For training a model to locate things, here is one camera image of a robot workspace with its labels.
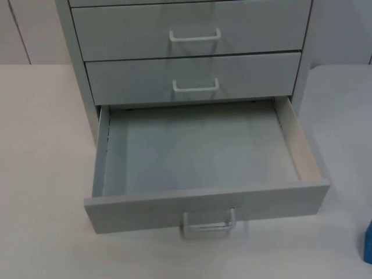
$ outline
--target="white table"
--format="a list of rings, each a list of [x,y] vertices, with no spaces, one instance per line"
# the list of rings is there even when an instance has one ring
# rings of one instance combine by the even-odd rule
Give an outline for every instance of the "white table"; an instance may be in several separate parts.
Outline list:
[[[320,213],[239,223],[226,239],[185,241],[177,228],[96,235],[83,208],[95,146],[72,68],[0,66],[1,278],[371,278],[358,247],[372,218],[372,188],[363,184],[372,151],[362,148],[372,130],[352,122],[371,125],[372,70],[363,67],[360,76],[358,67],[339,68],[334,79],[353,86],[334,88],[321,71],[310,75],[301,112],[335,184]],[[333,105],[341,90],[350,101],[343,110]],[[316,94],[332,105],[319,105]]]

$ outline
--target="white surface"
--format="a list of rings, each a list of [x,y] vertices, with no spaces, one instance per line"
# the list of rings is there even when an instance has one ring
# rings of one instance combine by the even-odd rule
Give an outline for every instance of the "white surface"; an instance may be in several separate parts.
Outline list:
[[[0,0],[0,64],[28,64],[7,0]]]
[[[10,0],[31,64],[71,64],[54,0]]]
[[[337,172],[317,216],[239,223],[227,239],[185,241],[177,228],[94,234],[83,198],[95,147],[72,67],[0,66],[0,88],[2,278],[371,278]]]
[[[365,225],[372,219],[372,66],[313,69],[299,121],[322,175]]]

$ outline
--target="cabinet side panel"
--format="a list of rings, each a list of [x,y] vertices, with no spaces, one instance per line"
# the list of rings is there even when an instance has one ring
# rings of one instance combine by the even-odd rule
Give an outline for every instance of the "cabinet side panel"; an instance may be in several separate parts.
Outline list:
[[[307,75],[309,74],[311,63],[313,61],[313,43],[316,37],[316,30],[318,28],[322,7],[323,0],[313,0],[310,9],[309,22],[307,24],[306,37],[302,48],[300,66],[298,69],[296,84],[292,97],[292,106],[297,115],[301,107],[303,92],[307,82]]]
[[[56,0],[56,6],[80,89],[81,98],[83,99],[85,112],[87,113],[93,138],[96,142],[98,134],[98,114],[94,105],[87,72],[85,71],[84,62],[81,57],[70,6],[68,0]]]

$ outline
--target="blue object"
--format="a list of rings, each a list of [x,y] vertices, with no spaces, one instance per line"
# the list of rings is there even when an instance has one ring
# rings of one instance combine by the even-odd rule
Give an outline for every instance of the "blue object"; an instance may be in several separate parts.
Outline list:
[[[372,264],[372,221],[368,226],[364,238],[364,261]]]

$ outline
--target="drawer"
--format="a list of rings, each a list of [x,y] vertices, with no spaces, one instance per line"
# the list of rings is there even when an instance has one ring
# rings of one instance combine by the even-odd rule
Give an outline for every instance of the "drawer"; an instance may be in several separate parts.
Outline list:
[[[97,233],[316,214],[321,178],[287,97],[111,110],[103,106],[92,198]]]
[[[302,48],[311,0],[246,0],[72,9],[85,61]]]
[[[87,62],[96,105],[291,95],[300,53]]]
[[[70,0],[71,7],[93,7],[93,6],[118,6],[118,5],[142,5],[142,4],[167,4],[186,2],[216,2],[234,0]]]

